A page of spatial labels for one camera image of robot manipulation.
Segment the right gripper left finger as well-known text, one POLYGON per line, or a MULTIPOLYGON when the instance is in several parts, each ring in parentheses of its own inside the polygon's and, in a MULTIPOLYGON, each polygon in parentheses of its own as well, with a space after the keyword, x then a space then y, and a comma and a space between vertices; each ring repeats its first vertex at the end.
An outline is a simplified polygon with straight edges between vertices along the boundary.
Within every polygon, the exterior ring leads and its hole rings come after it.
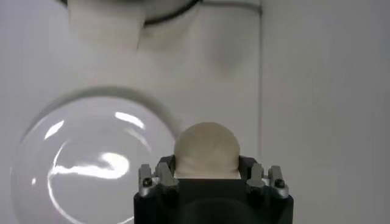
POLYGON ((152 172, 150 165, 142 164, 138 169, 138 195, 140 197, 152 197, 158 187, 162 191, 178 191, 179 180, 174 177, 176 171, 176 158, 174 155, 160 159, 152 172))

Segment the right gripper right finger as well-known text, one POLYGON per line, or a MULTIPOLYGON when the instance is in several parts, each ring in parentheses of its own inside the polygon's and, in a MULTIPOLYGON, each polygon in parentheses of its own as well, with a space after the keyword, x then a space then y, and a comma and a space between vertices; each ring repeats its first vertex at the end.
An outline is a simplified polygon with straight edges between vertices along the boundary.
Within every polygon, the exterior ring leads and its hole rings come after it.
POLYGON ((271 166, 268 173, 254 158, 239 156, 239 174, 250 191, 261 196, 270 194, 274 198, 288 198, 289 187, 283 178, 280 166, 271 166))

